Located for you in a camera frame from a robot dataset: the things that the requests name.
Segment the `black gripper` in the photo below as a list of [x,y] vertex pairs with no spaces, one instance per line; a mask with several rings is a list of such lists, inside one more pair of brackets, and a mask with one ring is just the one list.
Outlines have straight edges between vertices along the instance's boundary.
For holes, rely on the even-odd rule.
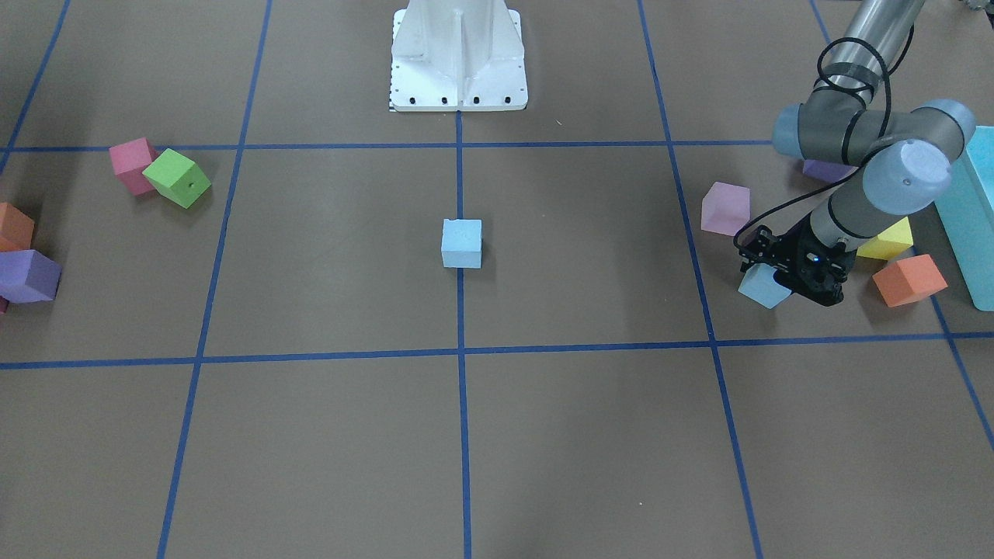
[[824,264],[824,245],[809,220],[800,220],[788,232],[774,239],[768,248],[766,264],[784,270],[795,279],[816,279]]

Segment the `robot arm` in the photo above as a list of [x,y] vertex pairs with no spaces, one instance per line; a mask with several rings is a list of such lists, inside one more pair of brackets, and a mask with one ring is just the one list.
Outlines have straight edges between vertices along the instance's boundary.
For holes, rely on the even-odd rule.
[[892,75],[922,9],[922,1],[863,1],[847,32],[824,47],[808,98],[777,117],[773,146],[850,174],[788,232],[757,227],[739,250],[743,268],[763,264],[795,293],[834,297],[859,247],[947,191],[951,164],[976,130],[973,112],[954,99],[904,113],[892,106]]

